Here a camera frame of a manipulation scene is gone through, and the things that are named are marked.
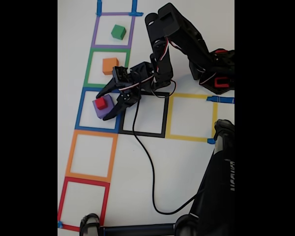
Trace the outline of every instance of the purple square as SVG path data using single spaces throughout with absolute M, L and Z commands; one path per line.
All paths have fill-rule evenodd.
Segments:
M 103 119 L 105 117 L 105 115 L 107 115 L 114 108 L 113 99 L 112 99 L 112 97 L 110 97 L 109 94 L 104 96 L 104 100 L 105 100 L 105 102 L 107 104 L 107 107 L 104 108 L 103 110 L 100 110 L 100 109 L 98 109 L 96 107 L 95 100 L 92 101 L 93 106 L 94 106 L 95 111 L 96 111 L 96 114 L 97 114 L 98 118 L 100 118 L 100 119 Z

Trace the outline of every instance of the black square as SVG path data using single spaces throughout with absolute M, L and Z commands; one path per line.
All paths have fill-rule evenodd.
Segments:
M 169 104 L 169 93 L 168 93 L 168 92 L 155 92 L 155 94 L 156 94 L 157 96 L 163 96 L 163 97 L 166 97 L 166 98 L 160 98 L 160 99 L 164 99 L 164 100 L 165 100 L 165 101 L 164 101 L 164 111 L 163 111 L 162 131 L 161 131 L 160 134 L 135 131 L 135 132 L 136 132 L 136 135 L 138 135 L 138 136 L 147 136 L 147 137 L 165 138 L 166 121 L 167 121 L 168 104 Z M 150 96 L 154 96 L 153 93 L 145 92 L 145 91 L 141 91 L 141 95 L 150 95 Z M 121 114 L 118 133 L 119 133 L 119 134 L 130 134 L 130 135 L 133 135 L 133 132 L 132 132 L 132 131 L 124 130 L 124 129 L 123 129 L 124 118 L 125 118 L 125 113 L 126 113 L 126 112 L 127 112 L 127 110 L 125 110 L 125 111 Z

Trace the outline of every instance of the grid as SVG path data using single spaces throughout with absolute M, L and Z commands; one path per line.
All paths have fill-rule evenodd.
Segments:
M 106 211 L 106 207 L 107 207 L 107 199 L 108 199 L 112 170 L 113 170 L 113 165 L 114 165 L 116 145 L 117 145 L 117 141 L 118 141 L 118 133 L 129 134 L 129 135 L 133 135 L 133 134 L 132 134 L 132 132 L 128 132 L 128 131 L 123 130 L 123 122 L 124 122 L 124 118 L 125 118 L 125 112 L 117 116 L 114 129 L 104 129 L 104 128 L 80 126 L 81 113 L 82 113 L 82 109 L 83 109 L 84 98 L 85 98 L 86 92 L 87 91 L 101 91 L 101 89 L 105 86 L 105 84 L 89 83 L 89 74 L 90 74 L 90 68 L 92 65 L 93 54 L 95 52 L 123 52 L 123 53 L 126 53 L 126 60 L 125 60 L 124 66 L 128 67 L 130 54 L 131 54 L 131 45 L 132 45 L 135 18 L 142 16 L 143 13 L 136 11 L 137 0 L 132 1 L 132 9 L 130 12 L 102 12 L 101 11 L 101 9 L 102 9 L 101 4 L 102 4 L 101 0 L 98 0 L 97 1 L 97 13 L 96 13 L 97 17 L 96 17 L 96 21 L 95 21 L 94 34 L 93 34 L 92 41 L 91 41 L 89 59 L 88 59 L 88 64 L 87 64 L 87 69 L 86 69 L 86 75 L 85 75 L 85 79 L 84 79 L 84 85 L 83 85 L 80 105 L 79 105 L 76 124 L 75 124 L 75 131 L 73 134 L 70 154 L 69 154 L 68 163 L 67 163 L 66 172 L 65 172 L 65 180 L 64 180 L 64 184 L 63 184 L 63 189 L 62 189 L 60 204 L 59 204 L 59 209 L 58 209 L 58 220 L 61 220 L 61 213 L 62 213 L 64 201 L 65 201 L 65 194 L 66 194 L 67 185 L 68 185 L 68 182 L 71 181 L 71 182 L 91 184 L 91 185 L 105 187 L 105 195 L 104 195 L 103 206 L 102 206 L 102 211 L 101 211 L 101 216 L 100 216 L 100 224 L 104 225 L 105 211 Z M 100 45 L 100 44 L 95 43 L 96 37 L 98 35 L 98 26 L 100 23 L 101 16 L 131 16 L 131 26 L 130 26 L 129 40 L 128 40 L 127 45 Z M 168 95 L 168 93 L 156 93 L 156 94 L 158 94 L 160 96 Z M 215 103 L 215 102 L 212 103 L 213 114 L 212 114 L 212 134 L 211 134 L 211 137 L 196 138 L 196 137 L 191 137 L 191 136 L 173 135 L 173 134 L 171 134 L 171 120 L 172 120 L 172 111 L 173 111 L 173 105 L 174 105 L 174 97 L 189 97 L 189 98 L 193 97 L 193 98 L 198 98 L 198 99 L 207 99 L 208 95 L 174 93 L 173 96 L 165 99 L 163 125 L 162 125 L 161 134 L 138 132 L 138 135 L 150 136 L 150 137 L 152 136 L 152 137 L 158 137 L 158 138 L 167 138 L 167 139 L 188 140 L 188 141 L 195 141 L 195 142 L 208 142 L 208 139 L 211 139 L 215 133 L 214 132 L 214 122 L 217 120 L 218 103 Z M 71 172 L 73 153 L 75 150 L 77 136 L 79 134 L 87 134 L 87 135 L 113 138 L 113 146 L 112 146 L 112 151 L 111 151 L 111 155 L 110 155 L 108 173 L 107 173 L 106 177 L 90 176 L 90 175 L 84 175 L 84 174 L 78 174 L 78 173 Z M 63 224 L 63 228 L 67 229 L 67 230 L 77 231 L 77 232 L 79 231 L 79 227 L 70 226 L 70 225 L 66 225 L 66 224 Z

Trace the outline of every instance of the red and white wire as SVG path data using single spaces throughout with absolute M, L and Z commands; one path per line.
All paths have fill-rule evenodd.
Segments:
M 131 85 L 131 86 L 128 86 L 128 87 L 125 87 L 125 88 L 120 88 L 119 91 L 124 91 L 124 90 L 130 89 L 130 88 L 133 88 L 133 87 L 135 87 L 135 86 L 138 86 L 140 83 L 142 84 L 142 83 L 148 81 L 149 79 L 151 79 L 151 78 L 153 78 L 153 77 L 154 77 L 154 75 L 152 75 L 152 76 L 148 77 L 147 79 L 142 80 L 141 82 L 138 82 L 138 83 L 136 83 L 136 84 L 134 84 L 134 85 Z
M 159 61 L 161 61 L 164 56 L 166 55 L 167 51 L 168 51 L 168 47 L 169 47 L 169 44 L 168 44 L 168 38 L 165 38 L 166 39 L 166 45 L 165 45 L 165 49 L 164 49 L 164 52 L 162 54 L 162 56 L 159 58 Z

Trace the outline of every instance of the blue tape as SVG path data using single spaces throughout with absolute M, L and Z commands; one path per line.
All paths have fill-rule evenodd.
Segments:
M 137 12 L 138 0 L 132 0 L 132 12 Z
M 207 143 L 208 144 L 215 144 L 215 140 L 214 139 L 207 139 Z
M 96 15 L 101 16 L 102 15 L 102 0 L 97 0 L 97 11 Z
M 61 221 L 58 221 L 58 228 L 63 228 L 63 225 L 62 225 L 62 222 Z
M 143 16 L 143 12 L 137 12 L 138 0 L 132 0 L 132 9 L 129 16 Z
M 143 12 L 130 12 L 129 16 L 143 16 Z
M 207 97 L 207 101 L 211 102 L 221 102 L 221 103 L 231 103 L 235 104 L 235 98 L 234 97 L 219 97 L 219 96 L 212 96 Z

